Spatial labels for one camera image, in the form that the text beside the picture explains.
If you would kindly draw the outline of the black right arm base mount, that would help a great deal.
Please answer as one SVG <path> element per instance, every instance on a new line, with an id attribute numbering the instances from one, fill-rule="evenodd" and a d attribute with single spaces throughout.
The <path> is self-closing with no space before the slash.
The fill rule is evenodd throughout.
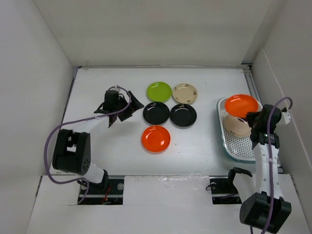
<path id="1" fill-rule="evenodd" d="M 214 205 L 242 204 L 236 187 L 225 177 L 211 177 L 206 190 L 211 192 Z"/>

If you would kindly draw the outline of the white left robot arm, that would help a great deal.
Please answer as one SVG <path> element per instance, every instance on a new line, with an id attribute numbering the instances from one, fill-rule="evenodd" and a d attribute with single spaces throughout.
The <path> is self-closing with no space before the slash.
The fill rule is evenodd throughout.
<path id="1" fill-rule="evenodd" d="M 64 123 L 70 125 L 80 122 L 90 123 L 90 127 L 99 128 L 103 118 L 108 118 L 108 127 L 119 119 L 124 121 L 133 113 L 144 108 L 131 91 L 125 91 L 129 100 L 120 92 L 120 86 L 109 88 L 104 94 L 104 102 L 94 111 L 94 117 Z M 91 162 L 91 134 L 76 132 L 70 129 L 61 129 L 58 133 L 53 153 L 52 166 L 54 169 L 73 173 L 81 178 L 82 185 L 90 185 L 97 193 L 104 193 L 109 187 L 108 172 Z"/>

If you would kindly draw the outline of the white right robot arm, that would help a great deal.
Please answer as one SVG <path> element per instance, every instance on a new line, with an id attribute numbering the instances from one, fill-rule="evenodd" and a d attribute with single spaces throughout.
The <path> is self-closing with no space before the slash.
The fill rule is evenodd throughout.
<path id="1" fill-rule="evenodd" d="M 247 121 L 251 128 L 250 139 L 256 162 L 255 191 L 242 202 L 239 220 L 262 232 L 277 233 L 292 211 L 286 202 L 278 181 L 277 158 L 280 148 L 279 136 L 274 132 L 277 125 L 287 125 L 291 115 L 287 107 L 277 108 L 270 104 L 258 106 L 241 105 L 229 114 Z"/>

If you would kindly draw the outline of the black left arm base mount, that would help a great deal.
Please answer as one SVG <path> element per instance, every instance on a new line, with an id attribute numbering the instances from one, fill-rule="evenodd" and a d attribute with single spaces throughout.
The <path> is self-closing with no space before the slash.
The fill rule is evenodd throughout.
<path id="1" fill-rule="evenodd" d="M 86 192 L 86 183 L 79 182 L 80 189 L 78 194 L 78 205 L 122 205 L 124 192 L 124 177 L 108 178 L 107 188 L 102 188 L 94 183 L 89 184 Z"/>

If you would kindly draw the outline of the cream plate with black brushstroke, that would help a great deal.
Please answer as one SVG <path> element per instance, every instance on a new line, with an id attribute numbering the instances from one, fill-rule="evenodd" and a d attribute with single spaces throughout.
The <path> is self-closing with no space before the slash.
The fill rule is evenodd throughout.
<path id="1" fill-rule="evenodd" d="M 225 117 L 224 127 L 227 132 L 236 137 L 248 137 L 251 134 L 251 127 L 246 121 L 231 115 Z"/>

